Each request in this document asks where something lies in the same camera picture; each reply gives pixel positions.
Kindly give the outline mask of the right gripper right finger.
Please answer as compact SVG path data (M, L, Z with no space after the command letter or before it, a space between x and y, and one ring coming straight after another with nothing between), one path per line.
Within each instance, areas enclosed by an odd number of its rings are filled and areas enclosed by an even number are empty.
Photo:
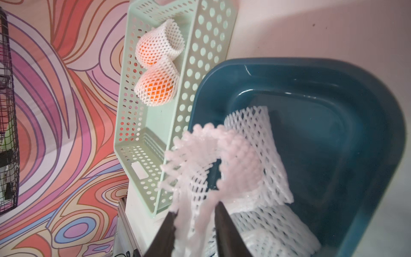
M251 257L226 207L220 201L215 208L216 245L219 257Z

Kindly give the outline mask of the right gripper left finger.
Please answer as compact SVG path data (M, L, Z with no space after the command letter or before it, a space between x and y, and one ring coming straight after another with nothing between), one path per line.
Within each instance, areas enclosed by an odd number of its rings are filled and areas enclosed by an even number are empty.
M168 212L144 257L171 257L174 250L174 221L178 213Z

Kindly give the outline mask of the white foam net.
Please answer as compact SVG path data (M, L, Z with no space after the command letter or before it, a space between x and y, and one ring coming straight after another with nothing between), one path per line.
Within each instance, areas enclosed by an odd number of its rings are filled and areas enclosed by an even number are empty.
M317 237L287 205L225 207L255 257L310 257L321 249Z
M215 230L215 208L222 202L247 207L259 196L263 165L251 143L222 125L193 127L166 151L165 175L158 187L172 195L173 257L202 257Z
M287 172L277 151L268 107L237 110L224 120L227 129L244 136L257 152L263 166L260 198L265 206L294 203Z

